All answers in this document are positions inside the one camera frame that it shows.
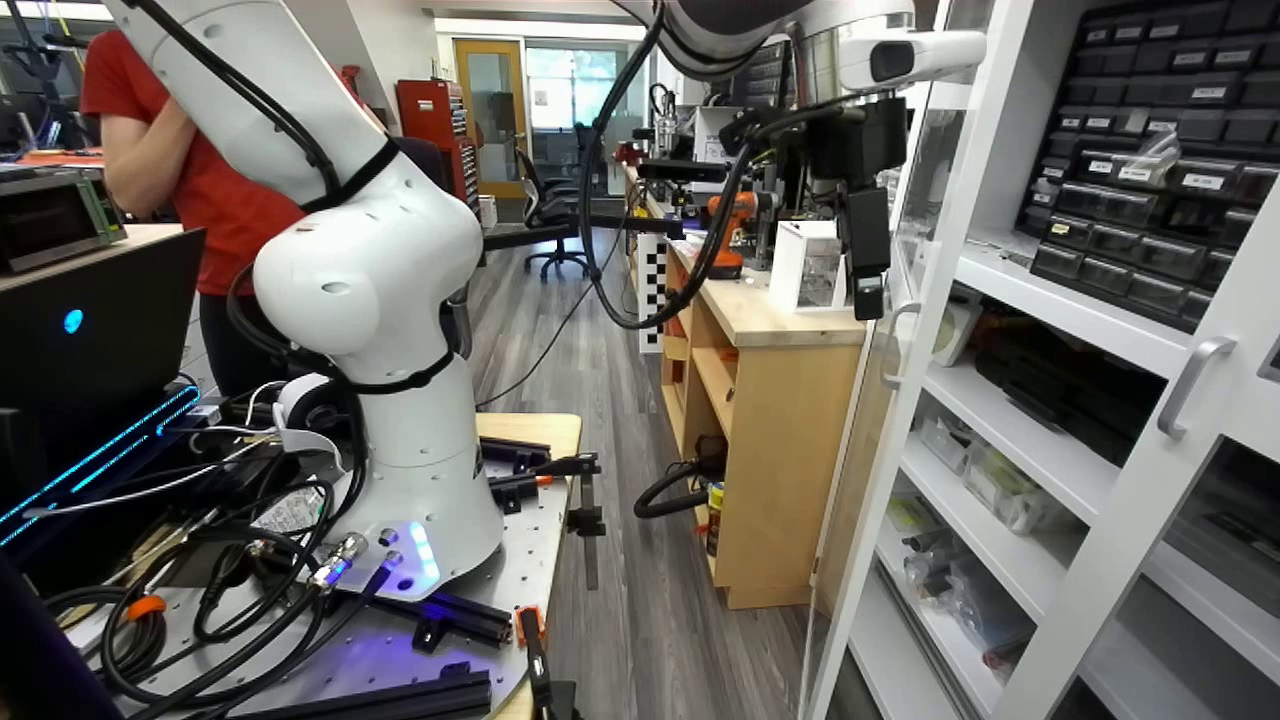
person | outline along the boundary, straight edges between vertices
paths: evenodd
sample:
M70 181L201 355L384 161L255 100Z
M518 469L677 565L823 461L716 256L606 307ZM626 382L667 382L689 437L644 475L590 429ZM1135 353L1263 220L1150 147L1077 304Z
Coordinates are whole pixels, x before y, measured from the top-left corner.
M301 210L242 176L195 134L121 30L90 45L82 111L101 122L106 183L124 214L158 215L177 210L183 228L203 228L195 304L215 387L246 397L289 376L286 355L233 327L227 294L255 252L301 220ZM269 327L253 298L242 298L242 307Z

box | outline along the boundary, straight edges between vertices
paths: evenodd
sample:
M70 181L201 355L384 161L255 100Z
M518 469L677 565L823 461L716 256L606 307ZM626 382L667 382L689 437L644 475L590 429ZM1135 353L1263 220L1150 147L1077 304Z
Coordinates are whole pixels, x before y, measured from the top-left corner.
M769 302L786 311L832 311L848 304L835 220L777 225Z

office chair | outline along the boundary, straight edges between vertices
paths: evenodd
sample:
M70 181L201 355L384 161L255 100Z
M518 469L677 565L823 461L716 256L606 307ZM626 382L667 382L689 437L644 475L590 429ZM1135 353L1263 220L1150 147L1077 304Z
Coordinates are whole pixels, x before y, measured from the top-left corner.
M578 188L571 181L546 181L531 166L531 157L518 151L520 161L520 181L527 193L527 214L525 214L525 228L547 228L547 225L578 225ZM555 278L566 278L566 266L579 266L590 274L590 256L579 249L568 249L566 238L555 238L555 249L547 252L527 252L525 256L525 274L531 274L531 266L541 267L541 280L547 280L547 274L555 267Z

white shelving unit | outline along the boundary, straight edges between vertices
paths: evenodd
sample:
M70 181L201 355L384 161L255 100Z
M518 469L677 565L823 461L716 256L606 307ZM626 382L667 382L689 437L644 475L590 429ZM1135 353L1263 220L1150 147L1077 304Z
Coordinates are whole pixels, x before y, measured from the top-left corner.
M1195 552L1205 558L1199 565L1166 541L1228 446L1274 461L1280 485L1280 382L1262 371L1277 366L1280 347L1280 245L1274 245L1280 238L1280 193L1256 214L1195 334L1032 278L1032 241L1016 233L1016 215L1055 107L1077 26L1083 11L1121 7L1126 0L967 0L964 7L971 5L991 7L987 57L971 89L964 96L949 94L949 106L942 106L942 111L964 111L964 128L956 157L930 161L954 168L942 215L911 220L917 238L920 228L932 238L923 238L923 252L895 249L895 256L923 266L923 274L911 274L911 298L895 298L895 304L920 304L901 323L917 327L917 335L892 371L895 404L862 495L857 545L845 560L832 640L813 671L805 720L823 720L848 649L888 720L923 717L923 699L910 706L911 688L964 691L954 706L956 717L1050 720L1077 680L1117 720L1280 717L1280 618L1223 580L1234 578L1228 568L1243 568L1239 558L1234 565L1234 552ZM901 196L911 196L917 176L930 176L917 166L923 161L911 147ZM930 353L956 294L1010 304L1161 376L1166 397L1128 461L1114 464L1082 439L1044 429L971 366L937 367ZM964 419L1055 495L1083 523L1083 538L1039 541L1010 531L911 437L920 409L945 409ZM903 491L930 502L1037 626L1010 671L991 671L962 620L903 580L910 549L892 519L892 502ZM911 649L911 671L901 671L901 680L876 668L879 652L871 649L888 645Z

gray floor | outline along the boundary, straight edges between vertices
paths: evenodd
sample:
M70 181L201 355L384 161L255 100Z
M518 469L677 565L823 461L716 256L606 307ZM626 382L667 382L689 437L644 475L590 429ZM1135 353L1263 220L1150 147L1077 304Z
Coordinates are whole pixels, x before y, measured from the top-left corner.
M546 353L584 294L578 267L541 283L525 252L494 256L471 283L477 402L510 387ZM566 541L552 605L552 671L579 686L590 720L786 720L798 711L805 612L728 612L705 572L689 518L639 523L631 502L677 461L656 367L599 302L584 302L546 367L498 402L506 412L584 418L584 453L599 455L599 592ZM876 717L845 697L832 717Z

